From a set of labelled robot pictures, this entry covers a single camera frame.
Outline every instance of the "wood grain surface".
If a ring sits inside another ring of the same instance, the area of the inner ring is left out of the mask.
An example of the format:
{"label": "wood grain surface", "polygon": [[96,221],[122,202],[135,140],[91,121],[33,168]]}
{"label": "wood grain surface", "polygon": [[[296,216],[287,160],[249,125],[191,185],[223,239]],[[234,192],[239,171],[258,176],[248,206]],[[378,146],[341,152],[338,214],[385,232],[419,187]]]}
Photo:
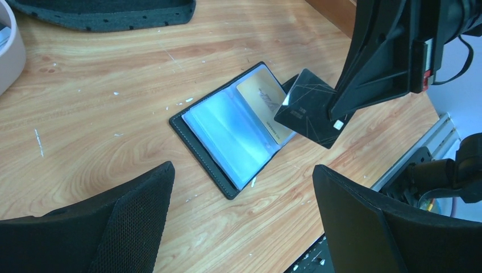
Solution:
{"label": "wood grain surface", "polygon": [[353,36],[355,27],[355,0],[306,0],[316,10],[337,26],[348,37]]}
{"label": "wood grain surface", "polygon": [[258,61],[281,82],[309,68],[335,85],[345,34],[304,0],[198,1],[189,24],[106,34],[17,16],[27,65],[0,97],[0,219],[41,216],[170,160],[155,272],[283,272],[323,233],[316,164],[370,186],[438,119],[425,94],[360,110],[331,150],[296,136],[229,201],[169,117]]}

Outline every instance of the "stitching on wallet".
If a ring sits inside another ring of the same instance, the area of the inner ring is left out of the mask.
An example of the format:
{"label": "stitching on wallet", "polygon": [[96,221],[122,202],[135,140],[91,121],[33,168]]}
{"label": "stitching on wallet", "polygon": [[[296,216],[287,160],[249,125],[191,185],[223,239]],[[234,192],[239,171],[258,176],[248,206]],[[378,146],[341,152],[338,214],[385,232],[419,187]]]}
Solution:
{"label": "stitching on wallet", "polygon": [[[176,117],[174,117],[174,119],[178,119],[179,116],[181,116],[182,114],[178,114]],[[221,183],[221,181],[218,179],[218,177],[216,176],[216,174],[214,174],[214,172],[211,170],[211,168],[209,167],[209,165],[207,165],[207,163],[204,161],[204,159],[202,158],[202,156],[199,154],[199,152],[196,150],[196,148],[194,148],[194,146],[191,144],[191,142],[188,140],[188,138],[184,135],[184,133],[181,131],[181,129],[177,126],[177,124],[175,122],[173,122],[174,126],[177,128],[177,131],[182,135],[182,137],[189,143],[189,145],[191,146],[191,148],[194,150],[194,152],[199,156],[199,158],[201,159],[201,161],[204,163],[204,165],[206,166],[206,168],[209,170],[209,172],[214,176],[214,178],[216,179],[216,181],[218,182],[218,185],[221,186],[221,188],[223,188],[225,190],[225,194],[229,195],[229,196],[234,196],[234,195],[230,195],[229,192],[227,191],[227,189],[225,188],[225,186]]]}

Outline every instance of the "black card with white lines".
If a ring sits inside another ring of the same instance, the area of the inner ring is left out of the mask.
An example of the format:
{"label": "black card with white lines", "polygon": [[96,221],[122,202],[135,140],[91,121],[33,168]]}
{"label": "black card with white lines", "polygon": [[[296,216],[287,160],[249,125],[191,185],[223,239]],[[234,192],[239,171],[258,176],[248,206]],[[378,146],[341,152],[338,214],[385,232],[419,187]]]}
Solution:
{"label": "black card with white lines", "polygon": [[331,121],[328,107],[336,91],[308,69],[293,84],[275,121],[330,149],[353,114]]}

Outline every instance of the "black foam pad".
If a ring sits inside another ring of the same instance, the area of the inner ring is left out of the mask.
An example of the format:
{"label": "black foam pad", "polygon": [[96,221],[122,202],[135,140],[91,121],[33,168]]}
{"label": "black foam pad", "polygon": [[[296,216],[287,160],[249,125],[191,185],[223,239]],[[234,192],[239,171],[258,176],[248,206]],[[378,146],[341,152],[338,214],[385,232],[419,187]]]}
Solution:
{"label": "black foam pad", "polygon": [[323,165],[313,183],[337,272],[480,272],[481,223],[415,208]]}
{"label": "black foam pad", "polygon": [[108,32],[188,23],[196,0],[6,0],[38,19],[75,30]]}
{"label": "black foam pad", "polygon": [[171,162],[42,217],[0,221],[1,272],[152,272]]}

